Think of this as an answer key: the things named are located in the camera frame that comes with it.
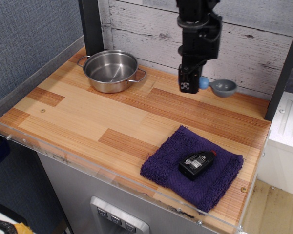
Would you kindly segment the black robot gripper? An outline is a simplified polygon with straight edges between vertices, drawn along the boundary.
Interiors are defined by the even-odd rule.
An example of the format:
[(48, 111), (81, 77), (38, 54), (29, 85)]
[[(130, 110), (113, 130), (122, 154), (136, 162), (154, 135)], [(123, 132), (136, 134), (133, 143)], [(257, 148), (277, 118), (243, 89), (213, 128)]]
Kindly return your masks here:
[(182, 93), (197, 93), (203, 65), (218, 58), (222, 17), (207, 14), (196, 22), (179, 17), (178, 25), (182, 28), (182, 46), (178, 49), (182, 56), (178, 68), (179, 89)]

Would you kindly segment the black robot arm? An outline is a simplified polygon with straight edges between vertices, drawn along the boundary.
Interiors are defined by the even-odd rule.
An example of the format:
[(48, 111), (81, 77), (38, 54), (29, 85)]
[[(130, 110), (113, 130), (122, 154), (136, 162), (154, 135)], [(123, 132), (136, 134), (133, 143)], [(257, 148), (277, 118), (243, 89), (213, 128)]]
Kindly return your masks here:
[(178, 53), (178, 83), (183, 93), (199, 91), (199, 78), (208, 60), (217, 59), (222, 31), (222, 17), (213, 12), (218, 0), (178, 0), (177, 24), (182, 28)]

